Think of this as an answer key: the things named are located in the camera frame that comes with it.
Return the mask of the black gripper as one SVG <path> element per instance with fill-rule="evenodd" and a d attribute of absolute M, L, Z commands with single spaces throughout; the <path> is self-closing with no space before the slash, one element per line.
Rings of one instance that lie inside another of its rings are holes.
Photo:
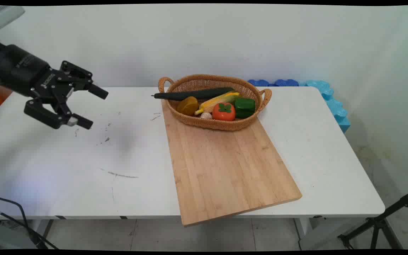
<path fill-rule="evenodd" d="M 74 91 L 88 91 L 103 100 L 108 92 L 94 84 L 92 72 L 78 65 L 63 61 L 60 71 L 16 45 L 0 44 L 0 83 L 30 98 L 24 107 L 25 114 L 53 129 L 77 125 L 89 130 L 93 121 L 73 113 L 67 105 L 73 92 L 70 86 Z M 58 78 L 65 84 L 59 84 Z"/>

